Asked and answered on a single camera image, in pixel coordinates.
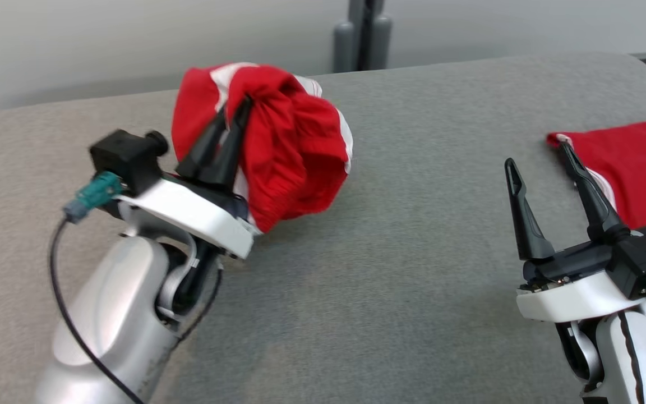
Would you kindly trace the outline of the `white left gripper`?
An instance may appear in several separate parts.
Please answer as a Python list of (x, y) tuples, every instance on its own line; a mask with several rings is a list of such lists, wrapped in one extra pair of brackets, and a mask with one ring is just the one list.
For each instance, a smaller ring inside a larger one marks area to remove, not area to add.
[[(204, 179), (221, 190), (233, 189), (252, 105), (251, 97), (245, 95), (228, 126), (225, 107), (218, 110), (178, 164), (178, 176)], [(243, 220), (180, 183), (159, 179), (143, 194), (117, 195), (115, 199), (221, 247), (237, 258), (246, 259), (252, 249), (253, 233)]]

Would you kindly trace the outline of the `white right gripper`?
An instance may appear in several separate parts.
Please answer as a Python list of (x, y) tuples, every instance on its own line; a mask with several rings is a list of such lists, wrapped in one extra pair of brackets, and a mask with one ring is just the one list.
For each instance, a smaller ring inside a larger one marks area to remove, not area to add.
[[(566, 141), (558, 145), (565, 171), (577, 188), (589, 222), (587, 235), (597, 243), (617, 243), (630, 236), (594, 177)], [(525, 284), (518, 287), (516, 302), (522, 317), (563, 324), (593, 319), (643, 304), (618, 289), (605, 269), (612, 248), (590, 241), (555, 253), (546, 240), (530, 204), (527, 186), (513, 158), (504, 163), (518, 255)]]

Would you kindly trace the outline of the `red white-striped shorts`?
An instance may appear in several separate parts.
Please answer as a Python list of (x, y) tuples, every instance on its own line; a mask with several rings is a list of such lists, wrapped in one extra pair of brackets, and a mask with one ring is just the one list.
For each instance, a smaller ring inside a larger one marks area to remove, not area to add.
[(218, 110), (230, 122), (253, 102), (234, 191), (248, 202), (259, 233), (283, 220), (318, 214), (333, 203), (352, 164), (352, 133), (343, 114), (310, 77), (269, 65), (232, 62), (184, 74), (173, 112), (178, 161)]

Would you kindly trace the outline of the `red basketball jersey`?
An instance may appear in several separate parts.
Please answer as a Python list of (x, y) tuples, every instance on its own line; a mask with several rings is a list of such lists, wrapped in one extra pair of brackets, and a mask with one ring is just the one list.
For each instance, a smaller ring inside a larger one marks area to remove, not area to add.
[(552, 132), (547, 143), (572, 146), (630, 228), (646, 227), (646, 122), (586, 132)]

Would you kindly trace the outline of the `grey rounded post foot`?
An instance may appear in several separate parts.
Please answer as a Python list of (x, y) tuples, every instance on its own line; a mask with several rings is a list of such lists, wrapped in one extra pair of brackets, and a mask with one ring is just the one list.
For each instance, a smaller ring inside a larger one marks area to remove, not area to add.
[(351, 21), (343, 21), (333, 31), (333, 72), (354, 71), (354, 34), (356, 29)]
[(393, 22), (387, 15), (377, 15), (370, 24), (367, 69), (387, 69)]

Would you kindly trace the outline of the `grey partition post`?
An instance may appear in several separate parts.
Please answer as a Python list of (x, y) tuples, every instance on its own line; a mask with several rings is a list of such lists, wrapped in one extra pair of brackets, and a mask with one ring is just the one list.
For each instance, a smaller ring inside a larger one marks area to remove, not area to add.
[(354, 71), (369, 71), (367, 68), (370, 23), (377, 15), (384, 14), (385, 0), (348, 0), (348, 21), (353, 23)]

